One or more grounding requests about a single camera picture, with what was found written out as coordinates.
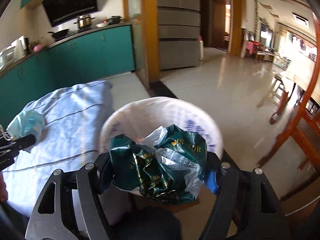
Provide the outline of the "white lined trash bin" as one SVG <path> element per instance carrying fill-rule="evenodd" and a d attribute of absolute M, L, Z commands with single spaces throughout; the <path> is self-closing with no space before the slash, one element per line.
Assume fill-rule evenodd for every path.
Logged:
<path fill-rule="evenodd" d="M 141 142 L 160 126 L 171 125 L 200 133 L 206 141 L 208 152 L 222 157 L 223 140 L 217 123 L 199 107 L 174 98 L 149 98 L 121 107 L 103 124 L 100 139 L 112 138 L 120 133 Z"/>

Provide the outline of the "white bowl with lid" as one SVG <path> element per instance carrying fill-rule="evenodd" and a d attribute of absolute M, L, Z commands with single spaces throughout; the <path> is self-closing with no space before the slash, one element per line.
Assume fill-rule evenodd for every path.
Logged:
<path fill-rule="evenodd" d="M 103 28 L 103 27 L 106 27 L 108 25 L 109 25 L 108 19 L 105 17 L 105 18 L 103 18 L 102 22 L 96 24 L 96 27 L 97 28 Z"/>

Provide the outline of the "black wok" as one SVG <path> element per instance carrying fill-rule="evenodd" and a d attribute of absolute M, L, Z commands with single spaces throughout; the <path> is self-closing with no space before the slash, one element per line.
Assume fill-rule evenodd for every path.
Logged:
<path fill-rule="evenodd" d="M 56 32 L 49 31 L 48 33 L 52 36 L 52 38 L 54 40 L 59 40 L 61 38 L 66 37 L 68 32 L 69 32 L 69 29 L 62 29 L 62 30 L 56 31 Z"/>

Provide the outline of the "steel cooking pot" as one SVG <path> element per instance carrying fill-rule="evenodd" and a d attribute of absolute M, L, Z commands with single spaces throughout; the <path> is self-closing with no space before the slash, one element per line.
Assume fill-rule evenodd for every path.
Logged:
<path fill-rule="evenodd" d="M 74 24 L 78 26 L 79 30 L 83 30 L 86 28 L 90 28 L 92 26 L 92 21 L 94 19 L 95 18 L 92 17 L 90 14 L 84 14 L 84 15 L 78 16 Z"/>

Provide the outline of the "black range hood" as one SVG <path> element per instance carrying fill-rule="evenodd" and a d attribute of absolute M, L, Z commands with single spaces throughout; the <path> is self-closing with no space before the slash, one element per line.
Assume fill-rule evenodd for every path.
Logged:
<path fill-rule="evenodd" d="M 52 27 L 98 10 L 97 0 L 44 0 L 42 5 Z"/>

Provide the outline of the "blue checked tablecloth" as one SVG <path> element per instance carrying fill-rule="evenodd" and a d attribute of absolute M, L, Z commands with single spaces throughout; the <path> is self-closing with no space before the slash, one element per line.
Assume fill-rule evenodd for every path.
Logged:
<path fill-rule="evenodd" d="M 60 88 L 22 109 L 42 114 L 46 126 L 36 144 L 20 150 L 2 172 L 10 207 L 30 217 L 54 170 L 75 171 L 97 159 L 102 126 L 114 113 L 111 89 L 108 80 Z"/>

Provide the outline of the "dark green plastic bag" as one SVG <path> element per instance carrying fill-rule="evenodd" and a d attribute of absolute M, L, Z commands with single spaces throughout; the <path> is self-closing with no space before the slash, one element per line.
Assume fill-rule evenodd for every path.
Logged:
<path fill-rule="evenodd" d="M 118 133 L 101 138 L 100 151 L 110 155 L 111 182 L 121 191 L 167 205 L 195 201 L 203 185 L 217 192 L 216 174 L 200 133 L 160 126 L 141 142 Z"/>

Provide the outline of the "grey refrigerator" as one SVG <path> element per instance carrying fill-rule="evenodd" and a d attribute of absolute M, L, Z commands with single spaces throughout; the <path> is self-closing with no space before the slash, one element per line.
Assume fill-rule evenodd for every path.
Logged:
<path fill-rule="evenodd" d="M 200 0 L 157 0 L 160 70 L 194 67 L 200 58 Z"/>

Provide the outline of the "white dish rack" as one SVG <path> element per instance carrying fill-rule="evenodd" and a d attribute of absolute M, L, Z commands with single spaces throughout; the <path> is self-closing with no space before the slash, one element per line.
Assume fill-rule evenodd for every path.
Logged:
<path fill-rule="evenodd" d="M 11 64 L 16 60 L 15 49 L 15 46 L 9 46 L 1 51 L 0 70 L 3 70 L 7 67 L 7 65 Z"/>

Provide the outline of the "blue surgical face mask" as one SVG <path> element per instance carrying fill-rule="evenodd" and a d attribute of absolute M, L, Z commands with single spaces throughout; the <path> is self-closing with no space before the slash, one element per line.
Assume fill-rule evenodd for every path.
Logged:
<path fill-rule="evenodd" d="M 7 127 L 7 133 L 17 139 L 33 135 L 36 140 L 39 140 L 45 126 L 46 122 L 42 114 L 33 109 L 26 110 L 14 117 Z"/>

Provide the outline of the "small black lidded pot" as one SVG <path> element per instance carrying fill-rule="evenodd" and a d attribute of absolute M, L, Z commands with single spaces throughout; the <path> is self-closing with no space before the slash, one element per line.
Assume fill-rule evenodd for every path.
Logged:
<path fill-rule="evenodd" d="M 117 15 L 117 16 L 111 16 L 108 19 L 108 25 L 114 25 L 114 24 L 120 24 L 122 21 L 122 17 Z"/>

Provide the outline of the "teal kitchen cabinets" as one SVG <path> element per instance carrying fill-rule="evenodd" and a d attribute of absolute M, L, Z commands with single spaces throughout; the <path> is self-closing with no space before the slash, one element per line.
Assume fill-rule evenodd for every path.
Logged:
<path fill-rule="evenodd" d="M 1 125 L 59 88 L 135 70 L 131 24 L 92 29 L 33 53 L 1 71 Z"/>

